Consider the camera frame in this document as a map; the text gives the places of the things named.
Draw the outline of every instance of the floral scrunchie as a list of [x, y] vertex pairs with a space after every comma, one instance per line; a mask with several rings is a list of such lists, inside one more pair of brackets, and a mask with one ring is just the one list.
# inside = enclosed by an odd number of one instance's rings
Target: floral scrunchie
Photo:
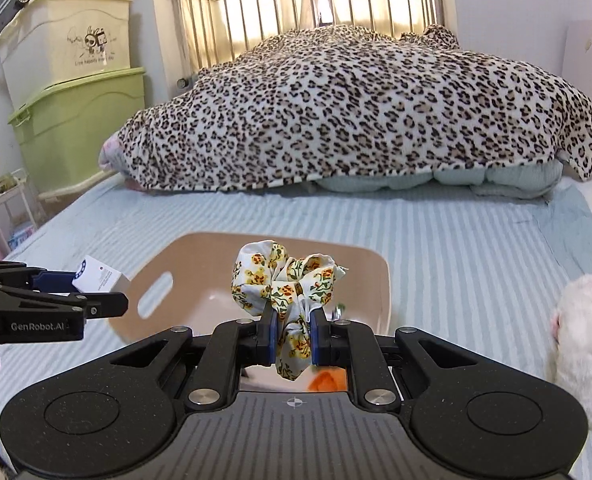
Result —
[[311, 364], [309, 313], [332, 299], [333, 282], [345, 270], [325, 254], [292, 258], [273, 240], [240, 249], [231, 294], [252, 316], [271, 301], [279, 320], [276, 369], [285, 379], [294, 381]]

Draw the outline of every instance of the light blue striped sheet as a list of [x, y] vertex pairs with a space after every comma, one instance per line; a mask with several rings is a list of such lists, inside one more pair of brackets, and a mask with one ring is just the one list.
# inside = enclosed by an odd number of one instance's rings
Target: light blue striped sheet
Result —
[[[569, 277], [532, 214], [534, 207], [546, 209], [545, 202], [526, 206], [431, 185], [365, 196], [307, 194], [294, 187], [154, 197], [119, 183], [116, 177], [92, 189], [10, 259], [74, 270], [92, 254], [133, 277], [189, 232], [359, 245], [389, 263], [392, 329], [418, 326], [529, 374], [550, 377], [549, 319]], [[103, 320], [87, 324], [82, 342], [2, 346], [0, 412], [22, 388], [120, 346]], [[592, 480], [592, 433], [573, 474]]]

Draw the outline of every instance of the white plush toy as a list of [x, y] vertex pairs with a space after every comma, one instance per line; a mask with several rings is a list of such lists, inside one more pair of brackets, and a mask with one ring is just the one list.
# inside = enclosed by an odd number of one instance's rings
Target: white plush toy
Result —
[[578, 399], [592, 427], [592, 275], [564, 288], [552, 333], [558, 343], [555, 382]]

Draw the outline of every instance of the leopard print blanket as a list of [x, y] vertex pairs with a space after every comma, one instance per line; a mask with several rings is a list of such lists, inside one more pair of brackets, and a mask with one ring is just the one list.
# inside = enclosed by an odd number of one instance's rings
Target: leopard print blanket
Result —
[[335, 175], [542, 164], [592, 174], [592, 103], [525, 62], [336, 25], [269, 38], [118, 131], [145, 190], [241, 190]]

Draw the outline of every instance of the green storage bin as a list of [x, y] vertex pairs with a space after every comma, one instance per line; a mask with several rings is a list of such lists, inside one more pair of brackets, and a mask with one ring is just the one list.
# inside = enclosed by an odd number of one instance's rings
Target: green storage bin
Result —
[[39, 193], [75, 186], [100, 171], [103, 142], [145, 107], [143, 68], [50, 86], [9, 118]]

